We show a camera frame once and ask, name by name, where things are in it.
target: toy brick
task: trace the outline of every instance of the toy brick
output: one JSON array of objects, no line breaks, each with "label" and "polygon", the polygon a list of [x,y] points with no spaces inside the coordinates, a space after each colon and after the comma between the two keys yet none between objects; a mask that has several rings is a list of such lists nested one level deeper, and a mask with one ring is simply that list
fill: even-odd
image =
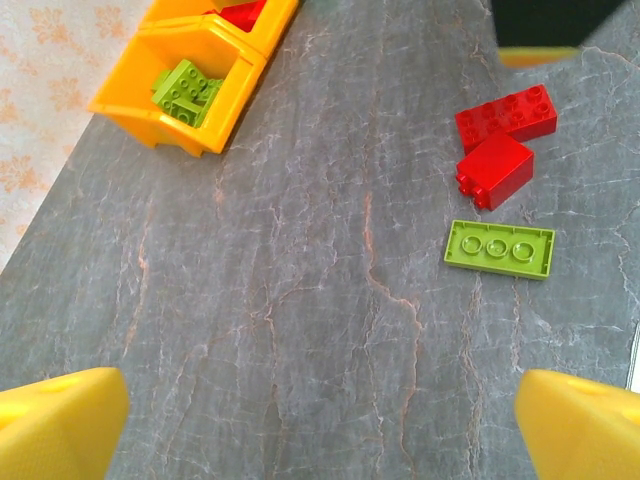
[{"label": "toy brick", "polygon": [[198,117],[196,118],[196,123],[195,123],[196,128],[200,128],[200,126],[204,122],[204,119],[206,118],[207,113],[211,108],[211,105],[213,105],[213,101],[218,96],[218,92],[222,87],[222,83],[223,83],[223,80],[209,80],[210,87],[207,90],[208,92],[207,102],[204,104],[204,107],[202,107],[202,110],[200,111],[200,113],[198,114]]},{"label": "toy brick", "polygon": [[207,78],[202,72],[189,60],[183,59],[158,87],[151,100],[167,113],[171,109],[172,102],[178,98],[192,101],[206,85]]},{"label": "toy brick", "polygon": [[171,70],[163,70],[160,73],[160,75],[158,75],[158,78],[156,78],[156,81],[153,82],[153,85],[151,86],[151,91],[153,93],[156,93],[158,89],[162,87],[162,85],[167,80],[167,78],[169,78],[169,75],[171,75]]},{"label": "toy brick", "polygon": [[177,98],[171,104],[169,115],[194,127],[200,112],[202,112],[201,106],[192,103],[186,98]]},{"label": "toy brick", "polygon": [[494,133],[458,163],[459,190],[479,209],[495,210],[533,178],[533,156],[506,133]]},{"label": "toy brick", "polygon": [[223,82],[224,80],[222,79],[210,79],[204,90],[202,90],[202,92],[200,92],[195,98],[194,103],[197,105],[206,105],[211,96],[215,97],[218,94]]},{"label": "toy brick", "polygon": [[505,132],[519,142],[526,142],[555,132],[558,123],[558,114],[544,85],[465,110],[455,118],[466,154],[494,132]]},{"label": "toy brick", "polygon": [[256,20],[258,20],[258,16],[260,12],[262,12],[265,3],[266,0],[259,0],[257,2],[225,7],[220,11],[220,16],[234,24],[240,30],[250,32]]},{"label": "toy brick", "polygon": [[472,270],[544,280],[551,271],[555,232],[454,220],[444,261]]}]

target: red lego brick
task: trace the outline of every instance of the red lego brick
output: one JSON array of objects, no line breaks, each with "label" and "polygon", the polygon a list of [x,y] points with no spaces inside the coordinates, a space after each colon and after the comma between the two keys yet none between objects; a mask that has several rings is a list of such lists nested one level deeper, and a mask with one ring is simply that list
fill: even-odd
[{"label": "red lego brick", "polygon": [[505,132],[519,142],[556,131],[558,114],[544,85],[507,95],[456,114],[465,154],[494,132]]},{"label": "red lego brick", "polygon": [[479,209],[495,210],[533,178],[533,151],[496,132],[460,163],[456,180]]},{"label": "red lego brick", "polygon": [[258,20],[258,16],[267,0],[259,0],[257,2],[243,3],[232,7],[225,7],[220,11],[220,16],[233,23],[236,27],[244,32],[250,32]]}]

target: table surface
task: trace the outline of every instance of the table surface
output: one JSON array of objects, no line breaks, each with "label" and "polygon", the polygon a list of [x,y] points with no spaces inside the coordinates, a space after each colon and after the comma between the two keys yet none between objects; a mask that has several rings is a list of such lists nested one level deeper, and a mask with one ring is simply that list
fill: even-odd
[{"label": "table surface", "polygon": [[[512,71],[485,0],[308,0],[225,154],[95,118],[0,277],[0,387],[121,368],[110,478],[535,478],[522,373],[629,365],[637,25]],[[453,115],[536,83],[558,132],[478,214]],[[550,278],[444,265],[453,219],[555,229]]]}]

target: lime green brick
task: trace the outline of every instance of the lime green brick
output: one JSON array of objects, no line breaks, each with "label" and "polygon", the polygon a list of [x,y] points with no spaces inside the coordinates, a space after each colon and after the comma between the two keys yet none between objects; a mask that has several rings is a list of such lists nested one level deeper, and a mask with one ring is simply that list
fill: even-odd
[{"label": "lime green brick", "polygon": [[153,82],[153,85],[151,86],[151,91],[156,93],[158,89],[162,87],[162,84],[167,80],[170,74],[171,70],[163,70],[160,72],[160,75],[158,75],[158,78],[156,78],[156,81]]},{"label": "lime green brick", "polygon": [[216,99],[216,95],[218,95],[218,92],[220,91],[220,87],[222,87],[222,83],[223,80],[209,80],[209,85],[203,91],[202,95],[198,97],[198,99],[206,98],[206,103],[204,104],[202,111],[198,115],[195,125],[196,128],[199,128],[202,125],[202,122],[204,122],[204,119],[207,116],[211,105],[213,105],[213,101]]},{"label": "lime green brick", "polygon": [[171,112],[169,114],[173,118],[193,127],[196,125],[196,121],[201,112],[202,107],[185,98],[178,98],[172,102]]},{"label": "lime green brick", "polygon": [[555,232],[542,228],[454,220],[448,265],[544,280],[551,272]]},{"label": "lime green brick", "polygon": [[200,92],[196,97],[195,103],[197,103],[198,105],[205,105],[209,101],[209,98],[211,98],[212,96],[215,97],[218,94],[223,82],[224,80],[220,79],[209,80],[204,90],[202,90],[202,92]]},{"label": "lime green brick", "polygon": [[189,60],[182,60],[178,66],[159,82],[160,77],[154,82],[156,92],[151,101],[158,105],[165,113],[171,109],[171,103],[178,98],[193,101],[208,85],[207,78]]}]

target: yellow storage bin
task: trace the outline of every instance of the yellow storage bin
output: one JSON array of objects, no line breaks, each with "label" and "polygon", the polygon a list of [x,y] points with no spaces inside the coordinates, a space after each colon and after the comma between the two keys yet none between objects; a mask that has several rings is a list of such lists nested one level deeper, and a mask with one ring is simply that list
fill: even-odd
[{"label": "yellow storage bin", "polygon": [[[189,25],[209,10],[248,3],[247,0],[155,0],[140,24],[141,30]],[[267,0],[251,32],[244,32],[218,15],[207,15],[220,29],[269,59],[298,7],[298,0]]]},{"label": "yellow storage bin", "polygon": [[[208,78],[224,79],[199,128],[166,115],[151,101],[158,75],[185,58]],[[129,42],[89,110],[107,116],[148,147],[162,143],[178,145],[194,156],[203,151],[220,153],[265,63],[264,57],[208,16],[189,25],[147,28]]]}]

